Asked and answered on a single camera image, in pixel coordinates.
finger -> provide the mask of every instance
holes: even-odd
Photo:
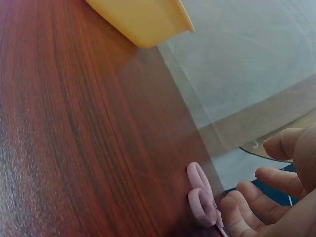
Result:
[[[298,202],[264,236],[316,236],[316,190]]]
[[[290,209],[289,206],[277,204],[250,182],[239,183],[237,190],[245,197],[250,209],[262,218],[267,225],[276,223]]]
[[[259,229],[263,226],[265,226],[259,219],[258,217],[253,214],[253,212],[251,211],[246,199],[244,198],[244,196],[241,194],[241,192],[239,191],[232,191],[230,193],[227,194],[227,196],[232,197],[233,199],[235,199],[241,216],[243,217],[243,219],[245,220],[245,222],[247,223],[247,225],[256,230],[259,231]]]
[[[297,140],[304,128],[288,128],[269,138],[263,143],[267,154],[277,160],[293,159]]]
[[[220,203],[223,223],[231,237],[254,237],[257,232],[251,229],[242,218],[237,202],[227,196]]]
[[[268,155],[278,160],[293,159],[306,193],[316,188],[316,124],[286,129],[264,143]]]
[[[255,176],[266,185],[295,198],[301,197],[304,190],[297,174],[293,172],[263,167],[257,169]]]

white surface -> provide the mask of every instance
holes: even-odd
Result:
[[[269,166],[282,169],[290,163],[264,159],[236,149],[218,157],[212,158],[216,172],[224,190],[232,189],[241,181],[255,180],[257,168]]]
[[[316,72],[315,0],[182,2],[196,33],[159,48],[198,128]]]

pink scissors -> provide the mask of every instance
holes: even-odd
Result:
[[[195,218],[206,228],[216,225],[223,237],[224,230],[221,212],[217,209],[211,185],[201,166],[192,162],[187,167],[188,178],[193,190],[189,192],[189,204]]]

wood grain surface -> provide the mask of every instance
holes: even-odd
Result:
[[[0,0],[0,236],[218,236],[185,167],[214,167],[159,51],[83,0]]]

reddish-brown tabletop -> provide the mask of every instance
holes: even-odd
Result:
[[[0,0],[0,235],[218,236],[185,167],[222,187],[157,48],[83,0]]]

